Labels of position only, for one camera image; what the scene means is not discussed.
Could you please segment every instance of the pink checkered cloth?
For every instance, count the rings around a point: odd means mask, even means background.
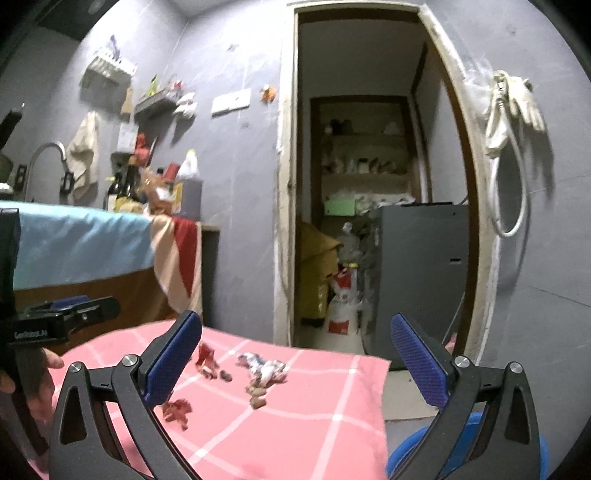
[[[149,323],[108,333],[74,348],[64,360],[66,365],[83,361],[88,368],[115,365],[127,353],[141,353],[170,325]],[[208,328],[203,341],[215,349],[233,381],[206,380],[189,362],[172,397],[191,403],[189,429],[182,431],[176,422],[164,427],[204,480],[385,480],[381,403],[387,361],[270,345]],[[267,405],[258,410],[249,405],[248,371],[235,365],[237,352],[255,352],[290,367],[287,382],[272,386]],[[65,370],[52,372],[54,404]],[[109,411],[131,465],[150,474],[121,412],[116,405]],[[162,409],[154,411],[162,420]]]

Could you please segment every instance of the gray cabinet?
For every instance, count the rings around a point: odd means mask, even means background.
[[[369,273],[374,299],[363,347],[391,360],[390,370],[404,369],[390,341],[390,320],[402,313],[444,340],[466,288],[468,206],[387,206],[375,221],[380,242]]]

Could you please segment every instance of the green box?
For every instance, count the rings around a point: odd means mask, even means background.
[[[334,217],[354,217],[355,199],[326,200],[324,214]]]

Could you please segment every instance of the human hand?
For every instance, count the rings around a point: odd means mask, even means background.
[[[46,348],[42,348],[40,351],[43,371],[41,373],[39,387],[34,393],[25,390],[25,395],[27,396],[27,405],[31,416],[36,420],[51,422],[53,419],[53,406],[51,402],[56,388],[48,369],[62,368],[64,361]],[[6,372],[0,370],[0,392],[12,394],[15,389],[14,380]]]

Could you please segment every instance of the metal screw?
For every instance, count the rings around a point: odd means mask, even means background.
[[[138,362],[138,356],[130,353],[129,355],[125,355],[121,363],[123,363],[126,367],[131,367]]]
[[[465,356],[457,356],[453,362],[460,368],[466,368],[470,365],[470,361]]]
[[[520,374],[523,371],[523,367],[517,362],[511,362],[509,368],[511,368],[511,371],[515,374]]]
[[[75,374],[76,372],[79,372],[82,369],[82,364],[80,362],[74,362],[73,364],[70,365],[70,373]]]

